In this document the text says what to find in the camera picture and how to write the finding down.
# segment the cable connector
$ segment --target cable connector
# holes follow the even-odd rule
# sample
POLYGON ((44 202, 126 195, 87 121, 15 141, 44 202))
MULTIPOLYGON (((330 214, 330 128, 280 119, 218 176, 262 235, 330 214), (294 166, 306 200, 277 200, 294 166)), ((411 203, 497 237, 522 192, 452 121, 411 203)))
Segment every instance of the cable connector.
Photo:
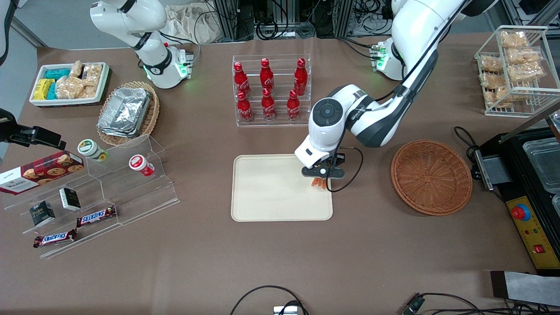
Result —
POLYGON ((403 315, 415 315, 416 312, 422 307, 424 304, 425 299, 420 295, 420 293, 416 293, 404 307, 403 315))
POLYGON ((388 6, 381 7, 381 15, 384 20, 392 20, 393 19, 393 10, 391 10, 388 6))

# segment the yellow control panel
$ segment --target yellow control panel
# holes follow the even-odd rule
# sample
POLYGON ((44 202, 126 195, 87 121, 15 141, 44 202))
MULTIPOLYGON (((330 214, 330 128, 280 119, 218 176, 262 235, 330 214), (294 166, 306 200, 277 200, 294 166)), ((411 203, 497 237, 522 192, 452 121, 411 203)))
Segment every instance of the yellow control panel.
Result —
POLYGON ((531 255, 537 269, 560 269, 560 262, 554 253, 543 227, 526 196, 506 202, 515 226, 531 255))

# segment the small black box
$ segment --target small black box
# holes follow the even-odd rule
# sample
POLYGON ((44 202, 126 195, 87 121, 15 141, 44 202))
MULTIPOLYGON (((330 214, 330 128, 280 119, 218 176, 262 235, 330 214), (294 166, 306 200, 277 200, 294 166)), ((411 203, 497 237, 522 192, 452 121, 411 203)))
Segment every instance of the small black box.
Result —
POLYGON ((43 201, 40 204, 33 206, 29 209, 31 218, 35 226, 43 226, 48 222, 54 220, 54 212, 50 207, 50 203, 43 201))
POLYGON ((62 200, 64 209, 72 211, 78 211, 80 209, 78 194, 70 188, 65 187, 60 190, 60 199, 62 200))

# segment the yellow snack box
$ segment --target yellow snack box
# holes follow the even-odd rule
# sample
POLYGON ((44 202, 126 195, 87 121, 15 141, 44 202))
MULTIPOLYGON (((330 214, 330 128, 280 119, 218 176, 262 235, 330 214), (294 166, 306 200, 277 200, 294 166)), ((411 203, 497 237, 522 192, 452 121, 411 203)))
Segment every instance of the yellow snack box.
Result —
POLYGON ((46 100, 49 93, 50 85, 54 83, 54 79, 41 79, 37 83, 37 88, 33 92, 33 99, 46 100))

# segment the gray floor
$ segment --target gray floor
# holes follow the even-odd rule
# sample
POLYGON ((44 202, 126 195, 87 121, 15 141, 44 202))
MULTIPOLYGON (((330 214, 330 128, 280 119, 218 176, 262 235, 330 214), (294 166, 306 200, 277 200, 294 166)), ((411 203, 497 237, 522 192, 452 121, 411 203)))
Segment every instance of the gray floor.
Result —
MULTIPOLYGON (((188 3, 193 0, 160 0, 163 5, 188 3)), ((125 47, 117 38, 99 31, 91 22, 89 9, 93 0, 29 0, 16 11, 16 17, 49 47, 90 49, 125 47)), ((451 33, 490 31, 483 16, 467 17, 453 24, 451 33)), ((29 96, 29 87, 37 69, 36 53, 24 38, 10 33, 10 52, 0 67, 2 108, 19 116, 29 96)), ((0 143, 0 159, 7 144, 0 143)))

